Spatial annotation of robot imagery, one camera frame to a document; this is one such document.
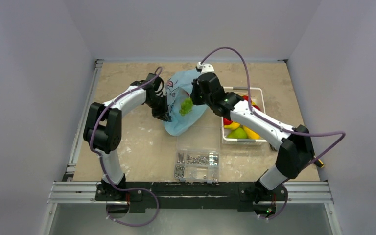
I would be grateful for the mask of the light blue plastic bag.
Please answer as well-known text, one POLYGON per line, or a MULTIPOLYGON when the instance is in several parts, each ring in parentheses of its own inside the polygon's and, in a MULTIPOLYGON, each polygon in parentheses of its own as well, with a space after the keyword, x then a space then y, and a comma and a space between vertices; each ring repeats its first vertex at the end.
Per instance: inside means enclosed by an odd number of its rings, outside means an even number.
POLYGON ((172 136, 179 136, 189 129, 208 108, 207 105, 192 105, 191 110, 182 115, 181 105, 193 90, 192 82, 200 75, 195 69, 175 73, 165 84, 164 90, 171 121, 164 121, 165 130, 172 136))

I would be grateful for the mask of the green fake pear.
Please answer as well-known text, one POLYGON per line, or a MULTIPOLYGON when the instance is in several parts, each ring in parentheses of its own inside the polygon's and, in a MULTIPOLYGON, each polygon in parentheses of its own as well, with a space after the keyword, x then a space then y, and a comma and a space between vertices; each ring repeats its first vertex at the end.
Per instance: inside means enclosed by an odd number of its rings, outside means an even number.
POLYGON ((232 130, 228 135, 228 139, 247 139, 247 134, 242 127, 232 130))

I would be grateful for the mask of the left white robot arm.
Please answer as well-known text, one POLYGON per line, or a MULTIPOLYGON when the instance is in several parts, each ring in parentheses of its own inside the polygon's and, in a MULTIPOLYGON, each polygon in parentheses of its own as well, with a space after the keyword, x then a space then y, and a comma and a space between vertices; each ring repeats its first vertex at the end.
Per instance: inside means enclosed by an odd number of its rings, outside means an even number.
POLYGON ((110 184, 107 193, 114 200, 125 197, 125 174, 117 148, 122 138, 122 119, 140 105, 151 108, 152 116, 170 122, 167 98, 163 91, 164 81, 160 73, 149 73, 145 80, 134 81, 120 95, 104 103, 90 105, 83 132, 83 139, 95 153, 102 168, 102 183, 110 184))

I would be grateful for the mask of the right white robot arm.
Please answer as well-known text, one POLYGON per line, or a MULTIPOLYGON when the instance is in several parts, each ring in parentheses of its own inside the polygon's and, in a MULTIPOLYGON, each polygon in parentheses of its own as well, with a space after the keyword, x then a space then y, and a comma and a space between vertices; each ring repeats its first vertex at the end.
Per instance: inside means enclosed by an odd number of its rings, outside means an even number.
POLYGON ((305 126, 293 127, 279 122, 251 106, 240 95, 226 92, 213 72, 200 75, 192 85, 190 97, 194 105, 207 105, 217 116, 249 128, 277 150, 274 166, 255 183, 259 198, 269 198, 278 185, 295 179, 314 159, 312 141, 305 126))

